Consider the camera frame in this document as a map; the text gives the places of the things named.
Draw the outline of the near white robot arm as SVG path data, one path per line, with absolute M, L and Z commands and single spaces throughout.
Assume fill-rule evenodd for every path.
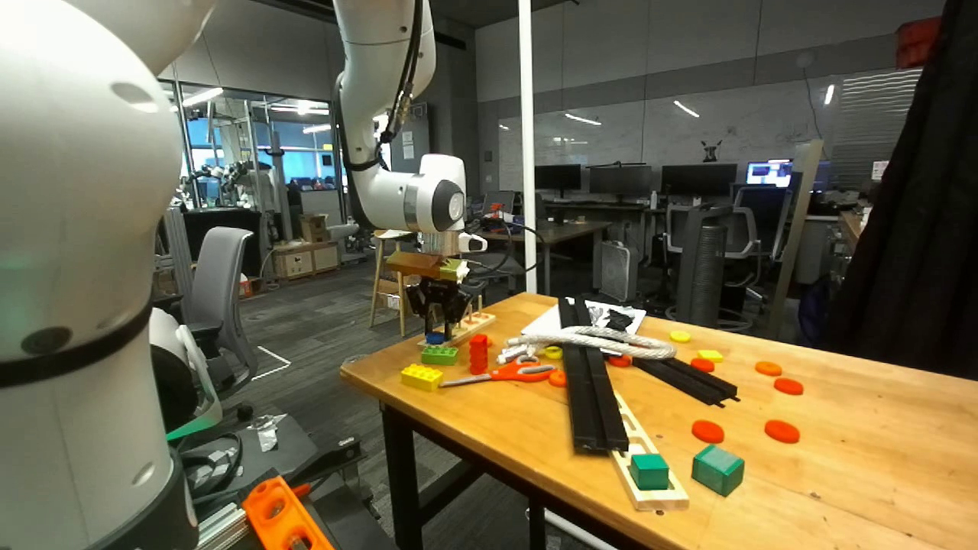
M 160 73 L 217 0 L 0 0 L 0 550 L 194 550 L 149 350 Z

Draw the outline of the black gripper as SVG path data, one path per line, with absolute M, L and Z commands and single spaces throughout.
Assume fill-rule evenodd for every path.
M 451 334 L 461 320 L 471 299 L 481 293 L 481 285 L 471 281 L 468 258 L 409 254 L 408 274 L 409 307 L 422 317 L 428 334 Z

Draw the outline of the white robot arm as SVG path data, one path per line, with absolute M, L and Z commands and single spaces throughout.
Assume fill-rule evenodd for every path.
M 466 162 L 422 153 L 417 171 L 395 171 L 383 160 L 437 70 L 431 0 L 333 0 L 333 13 L 347 54 L 333 117 L 355 221 L 420 233 L 453 256 L 468 217 Z

